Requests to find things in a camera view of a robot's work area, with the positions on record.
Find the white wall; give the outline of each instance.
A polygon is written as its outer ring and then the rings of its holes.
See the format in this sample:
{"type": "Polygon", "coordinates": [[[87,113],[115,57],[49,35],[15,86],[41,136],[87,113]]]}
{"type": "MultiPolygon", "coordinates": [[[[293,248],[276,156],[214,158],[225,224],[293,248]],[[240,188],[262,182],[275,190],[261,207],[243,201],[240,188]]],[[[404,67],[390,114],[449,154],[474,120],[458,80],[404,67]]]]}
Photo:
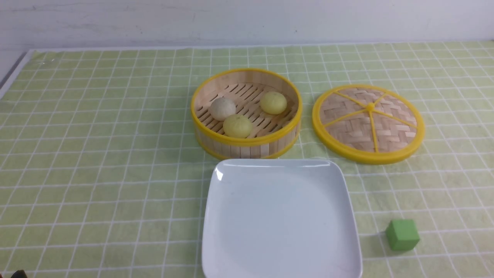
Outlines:
{"type": "Polygon", "coordinates": [[[494,38],[494,0],[0,0],[0,49],[494,38]]]}

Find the square white plate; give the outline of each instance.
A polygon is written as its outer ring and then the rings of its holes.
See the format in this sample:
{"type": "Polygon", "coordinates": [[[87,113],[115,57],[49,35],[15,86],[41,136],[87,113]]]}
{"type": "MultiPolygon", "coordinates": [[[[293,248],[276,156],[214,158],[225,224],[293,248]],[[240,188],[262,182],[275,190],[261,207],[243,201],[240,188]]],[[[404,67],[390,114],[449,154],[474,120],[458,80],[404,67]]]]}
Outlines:
{"type": "Polygon", "coordinates": [[[359,278],[357,228],[327,160],[230,159],[214,169],[203,233],[207,278],[359,278]]]}

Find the grid pattern tablecloth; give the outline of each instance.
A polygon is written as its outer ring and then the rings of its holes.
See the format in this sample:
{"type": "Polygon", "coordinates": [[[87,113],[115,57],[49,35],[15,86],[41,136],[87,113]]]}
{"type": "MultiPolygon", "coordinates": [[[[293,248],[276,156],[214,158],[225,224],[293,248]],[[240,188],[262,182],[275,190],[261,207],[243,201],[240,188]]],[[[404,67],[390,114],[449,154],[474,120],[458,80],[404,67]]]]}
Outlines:
{"type": "Polygon", "coordinates": [[[0,271],[29,277],[204,277],[201,230],[217,161],[189,112],[212,74],[266,68],[304,102],[282,158],[343,170],[364,277],[494,275],[494,42],[35,52],[0,101],[0,271]],[[391,89],[426,122],[410,159],[356,165],[314,135],[312,105],[348,83],[391,89]],[[412,218],[421,241],[383,231],[412,218]]]}

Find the woven bamboo lid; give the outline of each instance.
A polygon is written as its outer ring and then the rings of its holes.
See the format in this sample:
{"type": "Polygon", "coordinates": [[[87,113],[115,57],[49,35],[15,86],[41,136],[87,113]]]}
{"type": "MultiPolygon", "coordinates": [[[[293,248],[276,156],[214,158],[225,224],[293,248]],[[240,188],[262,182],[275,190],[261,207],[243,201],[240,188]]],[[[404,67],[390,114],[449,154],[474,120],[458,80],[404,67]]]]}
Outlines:
{"type": "Polygon", "coordinates": [[[422,117],[411,103],[369,85],[326,92],[314,105],[312,123],[331,150],[367,164],[394,163],[411,156],[425,132],[422,117]]]}

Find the green cube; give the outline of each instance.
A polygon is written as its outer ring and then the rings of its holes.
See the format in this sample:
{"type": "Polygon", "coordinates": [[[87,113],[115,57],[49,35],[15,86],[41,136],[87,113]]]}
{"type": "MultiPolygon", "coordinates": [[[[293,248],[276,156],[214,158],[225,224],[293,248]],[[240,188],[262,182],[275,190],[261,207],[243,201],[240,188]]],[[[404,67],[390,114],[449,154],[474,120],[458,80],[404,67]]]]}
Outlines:
{"type": "Polygon", "coordinates": [[[420,240],[417,227],[412,219],[391,220],[386,229],[386,237],[393,251],[412,250],[420,240]]]}

